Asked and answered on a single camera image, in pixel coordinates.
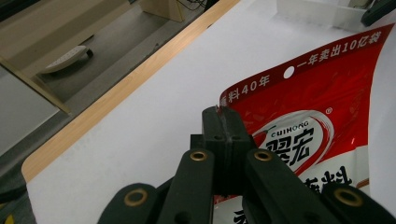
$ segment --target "snack bag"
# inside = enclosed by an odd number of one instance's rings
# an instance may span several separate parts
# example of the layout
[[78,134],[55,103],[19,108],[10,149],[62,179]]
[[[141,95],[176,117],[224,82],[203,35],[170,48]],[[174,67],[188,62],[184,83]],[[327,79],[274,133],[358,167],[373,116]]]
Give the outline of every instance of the snack bag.
[[[222,93],[220,105],[236,110],[256,145],[274,151],[308,188],[320,192],[338,182],[369,193],[370,91],[392,27],[340,39],[242,80]],[[228,220],[220,206],[230,209]],[[241,197],[215,205],[219,223],[243,218]]]

